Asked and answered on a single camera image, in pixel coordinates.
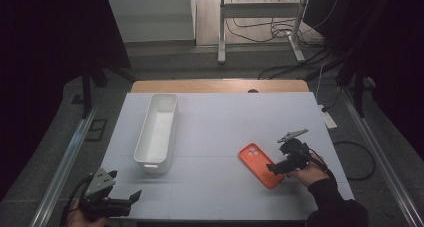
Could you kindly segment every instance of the white plastic tray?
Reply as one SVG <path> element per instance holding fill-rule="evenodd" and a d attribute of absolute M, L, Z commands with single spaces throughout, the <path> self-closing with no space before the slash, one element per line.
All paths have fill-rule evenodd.
<path fill-rule="evenodd" d="M 177 96 L 152 96 L 134 159 L 145 172 L 166 173 L 171 166 L 177 120 Z"/>

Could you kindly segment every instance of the orange phone case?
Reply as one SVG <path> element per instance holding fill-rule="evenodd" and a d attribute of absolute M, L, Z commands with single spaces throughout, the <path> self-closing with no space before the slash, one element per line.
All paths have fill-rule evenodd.
<path fill-rule="evenodd" d="M 267 188 L 274 188 L 284 179 L 284 174 L 274 175 L 268 170 L 266 165 L 273 164 L 272 160 L 254 143 L 243 148 L 239 157 Z"/>

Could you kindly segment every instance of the power strip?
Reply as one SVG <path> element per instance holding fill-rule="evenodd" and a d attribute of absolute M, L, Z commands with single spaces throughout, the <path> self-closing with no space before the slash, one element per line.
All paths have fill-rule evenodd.
<path fill-rule="evenodd" d="M 333 118 L 331 118 L 328 112 L 322 112 L 323 105 L 318 105 L 319 112 L 321 113 L 321 117 L 324 120 L 327 129 L 334 130 L 337 128 L 336 122 L 334 122 Z"/>

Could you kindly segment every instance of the metal frame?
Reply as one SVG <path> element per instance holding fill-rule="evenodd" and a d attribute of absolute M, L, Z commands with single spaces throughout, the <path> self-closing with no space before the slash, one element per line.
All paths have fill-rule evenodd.
<path fill-rule="evenodd" d="M 296 59 L 299 63 L 305 62 L 305 57 L 299 48 L 297 32 L 305 13 L 307 0 L 299 3 L 228 3 L 221 0 L 219 40 L 218 40 L 218 63 L 225 63 L 225 29 L 226 18 L 292 18 L 296 17 L 288 39 Z"/>
<path fill-rule="evenodd" d="M 344 89 L 342 89 L 342 94 L 350 114 L 355 121 L 355 124 L 357 125 L 365 142 L 367 143 L 369 150 L 375 156 L 377 165 L 384 179 L 386 180 L 387 185 L 392 191 L 392 194 L 395 197 L 400 209 L 402 210 L 407 222 L 409 223 L 409 226 L 424 226 L 420 213 L 418 213 L 418 210 L 411 197 L 409 196 L 408 191 L 390 165 L 389 160 L 386 158 L 383 152 L 383 149 L 368 126 L 366 119 L 362 118 L 355 110 L 352 96 Z"/>
<path fill-rule="evenodd" d="M 71 172 L 72 166 L 75 162 L 75 159 L 78 155 L 80 147 L 84 142 L 85 135 L 87 134 L 88 129 L 90 128 L 91 122 L 94 119 L 94 116 L 97 112 L 98 103 L 101 99 L 101 95 L 96 98 L 91 111 L 87 114 L 86 118 L 81 119 L 78 127 L 72 136 L 71 142 L 66 149 L 65 154 L 56 170 L 56 173 L 53 176 L 52 181 L 50 182 L 49 187 L 47 188 L 46 193 L 44 194 L 43 199 L 41 200 L 40 205 L 38 206 L 37 211 L 31 221 L 30 226 L 46 226 L 50 216 L 53 212 L 54 206 L 59 199 L 60 193 L 62 192 L 63 186 L 65 185 L 66 179 Z"/>

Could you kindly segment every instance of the white table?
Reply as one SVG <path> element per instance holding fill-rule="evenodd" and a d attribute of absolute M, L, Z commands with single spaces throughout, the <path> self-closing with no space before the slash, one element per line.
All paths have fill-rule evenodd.
<path fill-rule="evenodd" d="M 274 161 L 285 156 L 277 139 L 298 137 L 325 158 L 339 191 L 353 199 L 312 93 L 177 93 L 178 127 L 171 169 L 144 173 L 133 155 L 152 93 L 130 93 L 102 167 L 117 170 L 111 198 L 142 190 L 127 218 L 156 220 L 304 220 L 317 206 L 294 178 L 268 189 L 238 158 L 256 143 Z"/>

